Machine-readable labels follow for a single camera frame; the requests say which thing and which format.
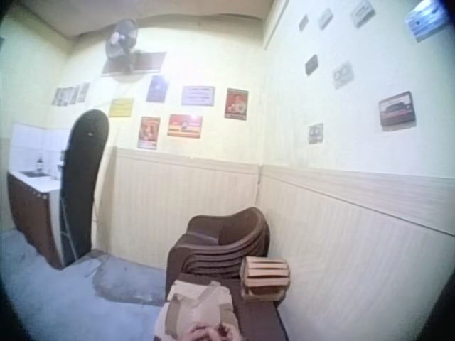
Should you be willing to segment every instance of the white tile backsplash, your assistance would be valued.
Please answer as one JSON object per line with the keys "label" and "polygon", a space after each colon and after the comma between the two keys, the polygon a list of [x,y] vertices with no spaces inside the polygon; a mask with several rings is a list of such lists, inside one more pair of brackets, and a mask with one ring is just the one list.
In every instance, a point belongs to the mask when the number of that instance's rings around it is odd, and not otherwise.
{"label": "white tile backsplash", "polygon": [[11,134],[11,146],[41,149],[43,148],[45,131],[45,129],[36,126],[15,123]]}
{"label": "white tile backsplash", "polygon": [[61,152],[66,150],[69,129],[41,129],[14,124],[9,154],[10,171],[32,171],[38,159],[43,160],[43,171],[60,178],[57,165]]}

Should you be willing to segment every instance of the wooden cabinet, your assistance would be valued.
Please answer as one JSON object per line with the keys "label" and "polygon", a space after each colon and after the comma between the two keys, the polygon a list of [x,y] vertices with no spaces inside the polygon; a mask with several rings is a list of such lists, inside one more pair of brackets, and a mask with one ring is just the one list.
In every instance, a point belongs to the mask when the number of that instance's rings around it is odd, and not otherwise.
{"label": "wooden cabinet", "polygon": [[49,193],[38,192],[10,173],[8,192],[16,228],[53,268],[61,269],[50,221]]}

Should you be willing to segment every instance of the sink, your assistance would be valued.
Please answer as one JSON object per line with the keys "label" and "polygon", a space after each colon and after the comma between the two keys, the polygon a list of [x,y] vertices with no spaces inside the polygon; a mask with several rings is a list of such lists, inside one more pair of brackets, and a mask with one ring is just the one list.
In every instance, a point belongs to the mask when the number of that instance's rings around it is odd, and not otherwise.
{"label": "sink", "polygon": [[43,173],[41,170],[28,170],[21,173],[29,178],[42,178],[43,176],[50,176],[49,174]]}

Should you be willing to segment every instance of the wall fan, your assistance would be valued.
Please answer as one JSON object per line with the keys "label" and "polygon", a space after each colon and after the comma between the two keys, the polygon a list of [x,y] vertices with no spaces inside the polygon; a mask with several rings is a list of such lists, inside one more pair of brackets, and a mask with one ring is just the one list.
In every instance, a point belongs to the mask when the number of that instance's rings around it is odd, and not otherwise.
{"label": "wall fan", "polygon": [[106,56],[109,60],[122,63],[126,72],[132,72],[135,54],[131,53],[137,41],[137,23],[134,19],[122,19],[115,25],[106,40]]}

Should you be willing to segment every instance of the ceiling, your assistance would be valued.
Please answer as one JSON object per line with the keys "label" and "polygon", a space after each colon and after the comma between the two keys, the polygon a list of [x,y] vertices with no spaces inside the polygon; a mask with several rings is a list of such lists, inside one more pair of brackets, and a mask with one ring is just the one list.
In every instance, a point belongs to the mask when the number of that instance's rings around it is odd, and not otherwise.
{"label": "ceiling", "polygon": [[64,36],[97,31],[122,18],[235,14],[267,19],[274,0],[21,0]]}

